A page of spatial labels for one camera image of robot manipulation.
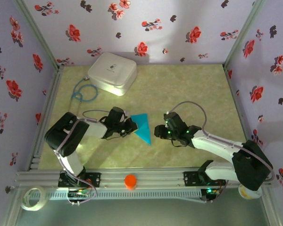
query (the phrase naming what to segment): tape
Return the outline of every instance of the tape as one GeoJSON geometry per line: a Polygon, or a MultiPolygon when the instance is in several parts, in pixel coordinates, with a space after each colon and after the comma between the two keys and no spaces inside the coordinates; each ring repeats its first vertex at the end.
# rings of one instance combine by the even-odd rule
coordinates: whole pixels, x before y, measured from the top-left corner
{"type": "Polygon", "coordinates": [[[45,206],[45,204],[48,201],[48,194],[45,191],[44,188],[40,187],[40,186],[36,186],[33,188],[30,188],[24,195],[23,199],[22,199],[22,204],[21,207],[25,210],[29,210],[29,211],[37,211],[39,209],[41,209],[43,206],[45,206]],[[29,203],[29,200],[32,196],[32,194],[38,190],[40,192],[40,199],[37,202],[37,204],[35,204],[34,206],[31,206],[29,203]]]}

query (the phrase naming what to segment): tabletop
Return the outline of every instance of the tabletop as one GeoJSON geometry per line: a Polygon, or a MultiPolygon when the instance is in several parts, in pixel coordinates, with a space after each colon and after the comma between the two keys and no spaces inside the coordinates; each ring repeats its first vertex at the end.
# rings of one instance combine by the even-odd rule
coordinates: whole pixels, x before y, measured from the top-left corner
{"type": "MultiPolygon", "coordinates": [[[[90,66],[65,67],[50,116],[49,127],[69,108],[74,86],[87,74],[90,66]]],[[[82,90],[85,99],[94,96],[93,88],[82,90]]],[[[154,136],[154,128],[164,124],[163,114],[182,101],[200,104],[208,115],[206,131],[229,140],[245,142],[238,113],[222,65],[137,65],[137,77],[126,92],[119,97],[99,89],[97,98],[82,103],[78,116],[91,109],[110,111],[117,106],[131,115],[146,113],[149,119],[151,142],[149,145],[136,134],[124,138],[104,140],[85,136],[77,152],[87,169],[97,168],[155,168],[198,167],[206,160],[224,161],[210,152],[191,147],[173,147],[171,141],[154,136]]],[[[72,101],[70,112],[76,114],[79,106],[72,101]]],[[[191,104],[175,110],[186,124],[202,126],[202,111],[191,104]]],[[[105,113],[90,113],[88,117],[100,119],[105,113]]],[[[53,150],[45,143],[39,169],[61,169],[53,150]]]]}

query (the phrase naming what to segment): wall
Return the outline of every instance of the wall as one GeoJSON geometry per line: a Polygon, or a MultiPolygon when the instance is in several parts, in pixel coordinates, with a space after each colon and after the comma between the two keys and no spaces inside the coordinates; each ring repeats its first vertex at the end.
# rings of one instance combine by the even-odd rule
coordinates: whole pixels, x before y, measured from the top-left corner
{"type": "Polygon", "coordinates": [[[59,64],[223,63],[254,0],[23,0],[59,64]]]}
{"type": "Polygon", "coordinates": [[[0,221],[29,159],[54,68],[10,0],[0,1],[0,221]]]}
{"type": "Polygon", "coordinates": [[[274,166],[283,221],[283,0],[266,1],[227,68],[247,133],[274,166]]]}

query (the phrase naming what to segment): blue triangle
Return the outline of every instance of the blue triangle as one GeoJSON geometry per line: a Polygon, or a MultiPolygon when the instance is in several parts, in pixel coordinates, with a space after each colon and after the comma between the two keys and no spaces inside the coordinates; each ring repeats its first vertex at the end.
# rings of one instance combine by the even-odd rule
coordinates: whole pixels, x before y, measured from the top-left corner
{"type": "Polygon", "coordinates": [[[149,129],[148,115],[131,115],[131,119],[137,124],[138,129],[135,131],[136,135],[143,139],[147,144],[151,145],[151,134],[149,129]]]}

